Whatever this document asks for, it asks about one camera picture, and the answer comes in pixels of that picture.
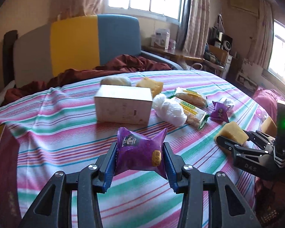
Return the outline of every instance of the cartoon face print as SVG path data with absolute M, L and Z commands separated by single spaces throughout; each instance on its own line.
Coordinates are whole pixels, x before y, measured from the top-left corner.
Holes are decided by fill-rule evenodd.
M 222 117 L 222 115 L 223 115 L 223 109 L 222 108 L 220 108 L 219 110 L 218 110 L 218 117 Z
M 138 136 L 135 136 L 134 134 L 129 134 L 128 136 L 125 136 L 122 141 L 122 147 L 124 146 L 136 146 L 138 144 L 139 138 Z

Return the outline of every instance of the blue gripper pad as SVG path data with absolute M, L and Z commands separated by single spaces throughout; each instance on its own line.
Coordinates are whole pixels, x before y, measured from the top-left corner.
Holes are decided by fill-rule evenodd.
M 99 193 L 104 194 L 111 186 L 113 176 L 115 175 L 116 152 L 116 142 L 113 142 L 107 154 L 99 156 L 99 159 L 103 157 L 103 161 L 98 172 L 98 177 L 93 182 L 93 185 L 97 186 L 100 190 Z
M 170 145 L 168 144 L 169 148 L 166 148 L 166 144 L 168 143 L 164 143 L 163 145 L 163 156 L 164 156 L 164 163 L 165 163 L 165 169 L 166 169 L 166 174 L 167 174 L 167 178 L 170 184 L 170 187 L 173 189 L 173 191 L 176 193 L 178 192 L 178 184 L 177 184 L 177 175 L 176 175 L 176 170 L 174 168 L 174 165 L 172 163 L 172 159 L 171 159 L 171 152 L 172 149 L 170 148 Z

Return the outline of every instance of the clear plastic wrapper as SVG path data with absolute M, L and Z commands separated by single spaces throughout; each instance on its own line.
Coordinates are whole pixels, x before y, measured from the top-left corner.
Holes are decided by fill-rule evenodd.
M 191 91 L 186 88 L 176 88 L 173 95 L 169 98 L 173 97 L 177 97 L 181 100 L 184 100 L 187 103 L 194 105 L 200 109 L 208 107 L 207 97 L 205 95 L 197 93 L 195 91 Z
M 197 129 L 201 129 L 205 125 L 209 117 L 209 115 L 205 111 L 177 97 L 174 97 L 172 100 L 178 102 L 184 109 L 184 113 L 187 116 L 187 123 Z
M 231 111 L 234 107 L 234 102 L 232 99 L 228 98 L 228 97 L 223 97 L 221 98 L 218 102 L 224 104 L 225 106 L 228 107 L 227 111 Z
M 266 110 L 264 110 L 263 108 L 257 108 L 256 110 L 256 116 L 262 121 L 264 122 L 267 117 L 268 117 L 268 113 L 266 112 Z
M 182 106 L 173 99 L 167 99 L 163 93 L 155 96 L 152 107 L 161 119 L 175 127 L 182 126 L 186 122 L 187 116 Z
M 151 139 L 125 127 L 119 128 L 115 175 L 126 170 L 153 170 L 167 179 L 163 161 L 163 141 L 166 134 L 167 128 L 164 128 Z

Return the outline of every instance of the crumpled white plastic bag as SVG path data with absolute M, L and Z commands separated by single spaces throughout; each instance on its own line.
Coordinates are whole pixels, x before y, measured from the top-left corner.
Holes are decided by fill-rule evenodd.
M 175 127 L 184 125 L 187 120 L 181 105 L 173 98 L 168 99 L 163 93 L 154 97 L 152 107 L 161 119 Z

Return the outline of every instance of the purple wrapper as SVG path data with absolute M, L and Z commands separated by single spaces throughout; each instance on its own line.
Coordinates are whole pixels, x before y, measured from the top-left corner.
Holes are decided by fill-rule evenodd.
M 210 114 L 210 117 L 213 119 L 218 119 L 224 122 L 229 122 L 227 111 L 230 109 L 230 106 L 226 106 L 220 102 L 212 101 L 214 109 Z
M 163 140 L 166 134 L 167 128 L 164 128 L 151 139 L 125 127 L 119 128 L 115 175 L 126 170 L 153 170 L 167 179 L 163 162 Z

